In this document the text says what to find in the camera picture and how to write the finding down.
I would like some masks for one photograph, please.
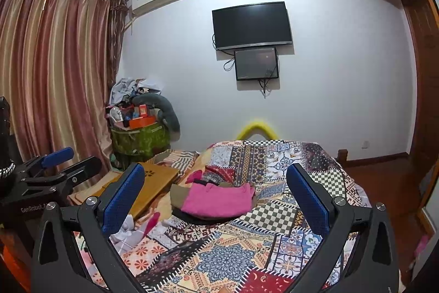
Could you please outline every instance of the bed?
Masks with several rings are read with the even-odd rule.
[[[175,154],[173,160],[168,164],[181,162]],[[247,182],[255,186],[256,207],[224,224],[195,225],[172,214],[170,194],[164,192],[136,227],[143,233],[150,220],[159,217],[159,222],[135,247],[120,252],[124,263],[146,292],[283,292],[322,240],[309,228],[286,185],[286,169],[293,163],[300,163],[333,197],[370,206],[364,191],[319,144],[219,142],[199,156],[193,154],[191,163],[182,166],[177,183],[190,186],[186,178],[196,170],[204,170],[205,180],[224,181],[224,175],[205,169],[228,169],[235,186]],[[279,219],[279,212],[285,218]],[[355,239],[356,233],[350,234],[325,286],[338,281]],[[105,286],[92,262],[88,269],[95,283]]]

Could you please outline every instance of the bedpost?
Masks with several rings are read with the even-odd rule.
[[[344,168],[346,166],[346,162],[348,161],[348,150],[347,149],[339,149],[337,153],[337,161]]]

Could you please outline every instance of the metal screw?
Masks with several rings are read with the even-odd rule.
[[[94,204],[97,203],[97,197],[96,196],[90,196],[89,198],[87,198],[85,203],[92,207]]]
[[[384,211],[385,205],[382,202],[377,202],[377,209],[380,211]]]
[[[56,206],[56,203],[51,201],[46,205],[46,210],[53,210]]]
[[[346,200],[344,198],[342,198],[341,196],[336,196],[334,198],[334,202],[339,206],[339,207],[343,207],[344,205],[346,205]]]

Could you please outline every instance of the wooden door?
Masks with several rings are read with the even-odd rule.
[[[418,100],[410,156],[427,172],[439,154],[439,30],[428,0],[402,0],[416,56]]]

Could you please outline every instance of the small screen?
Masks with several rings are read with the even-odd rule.
[[[217,9],[212,18],[217,49],[292,44],[284,2]]]
[[[277,79],[275,48],[235,51],[236,80]]]

